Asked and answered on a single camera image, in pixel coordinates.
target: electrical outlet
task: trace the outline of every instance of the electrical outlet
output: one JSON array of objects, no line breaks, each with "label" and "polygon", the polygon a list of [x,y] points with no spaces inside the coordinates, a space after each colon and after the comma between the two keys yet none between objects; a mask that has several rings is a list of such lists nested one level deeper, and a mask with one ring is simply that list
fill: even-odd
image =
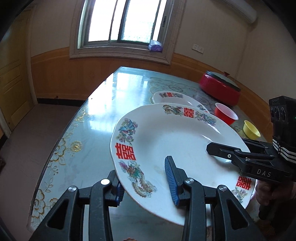
[{"label": "electrical outlet", "polygon": [[200,53],[203,53],[203,51],[204,51],[204,48],[203,48],[203,47],[201,47],[201,46],[199,46],[199,47],[198,47],[198,49],[197,49],[197,51],[198,51],[198,52],[200,52]]},{"label": "electrical outlet", "polygon": [[192,49],[198,51],[199,45],[193,44]]}]

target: yellow bowl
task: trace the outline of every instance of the yellow bowl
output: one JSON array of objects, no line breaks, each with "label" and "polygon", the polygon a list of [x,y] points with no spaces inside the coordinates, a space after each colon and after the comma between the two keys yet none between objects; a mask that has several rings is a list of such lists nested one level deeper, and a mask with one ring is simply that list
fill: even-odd
[{"label": "yellow bowl", "polygon": [[244,127],[243,127],[244,133],[247,137],[249,137],[252,140],[258,139],[261,135],[260,132],[257,130],[257,128],[249,121],[244,121]]}]

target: floor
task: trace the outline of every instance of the floor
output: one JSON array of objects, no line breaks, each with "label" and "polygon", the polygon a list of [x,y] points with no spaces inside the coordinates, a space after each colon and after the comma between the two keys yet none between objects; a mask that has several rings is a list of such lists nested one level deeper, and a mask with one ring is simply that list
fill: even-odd
[{"label": "floor", "polygon": [[17,241],[29,240],[32,196],[56,141],[79,107],[36,105],[15,127],[0,150],[6,166],[0,173],[0,217]]}]

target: red pot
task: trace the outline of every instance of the red pot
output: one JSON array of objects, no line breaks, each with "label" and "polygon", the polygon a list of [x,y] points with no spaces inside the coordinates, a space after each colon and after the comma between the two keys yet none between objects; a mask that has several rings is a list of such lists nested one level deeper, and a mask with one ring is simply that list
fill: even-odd
[{"label": "red pot", "polygon": [[207,71],[202,76],[199,84],[207,94],[218,99],[222,103],[235,106],[239,102],[240,88],[225,75]]}]

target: plate rim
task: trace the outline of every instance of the plate rim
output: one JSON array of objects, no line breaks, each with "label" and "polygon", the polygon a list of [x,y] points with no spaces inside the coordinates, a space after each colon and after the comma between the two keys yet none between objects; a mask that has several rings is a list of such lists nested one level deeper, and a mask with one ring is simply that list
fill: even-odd
[{"label": "plate rim", "polygon": [[[159,93],[161,93],[161,92],[170,92],[170,93],[176,93],[176,94],[181,94],[181,95],[185,95],[185,94],[183,94],[183,93],[180,93],[180,92],[177,92],[177,91],[157,91],[157,92],[155,92],[154,94],[153,94],[153,96],[152,96],[152,102],[153,102],[153,104],[160,104],[160,103],[166,103],[166,102],[159,102],[159,103],[156,103],[155,102],[155,100],[154,100],[154,96],[156,96],[156,94],[159,94]],[[209,112],[209,110],[202,104],[202,103],[200,103],[205,109],[206,109],[206,111],[204,111],[204,112],[206,112],[206,113],[210,113]]]}]

